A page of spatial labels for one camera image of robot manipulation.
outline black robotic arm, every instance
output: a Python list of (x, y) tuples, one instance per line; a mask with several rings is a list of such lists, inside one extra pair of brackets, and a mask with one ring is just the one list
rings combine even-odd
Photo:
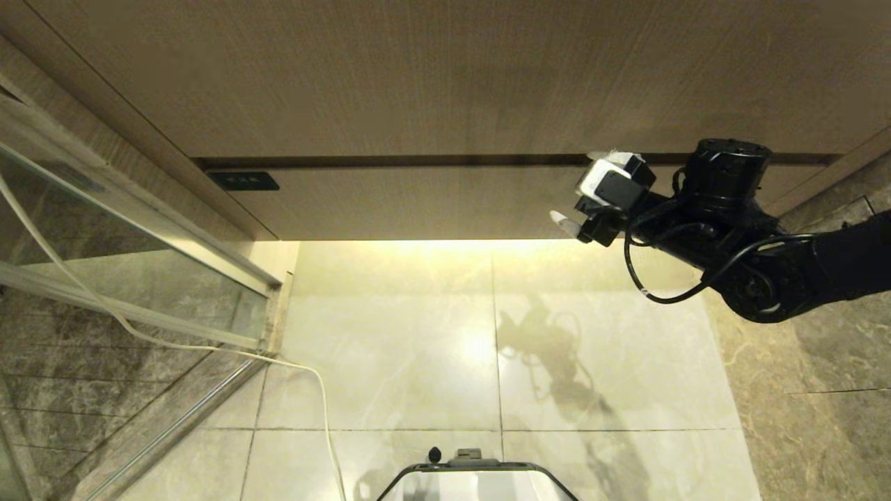
[[(891, 211), (833, 232), (788, 234), (754, 200), (770, 156), (758, 144), (704, 139), (675, 173), (671, 197), (650, 191), (656, 177), (640, 156), (625, 165), (596, 160), (578, 186), (576, 210), (586, 221), (560, 225), (605, 246), (625, 232), (629, 273), (649, 299), (671, 304), (711, 287), (753, 322), (891, 290)], [(634, 272), (633, 245), (703, 270), (700, 284), (674, 298), (647, 291)]]

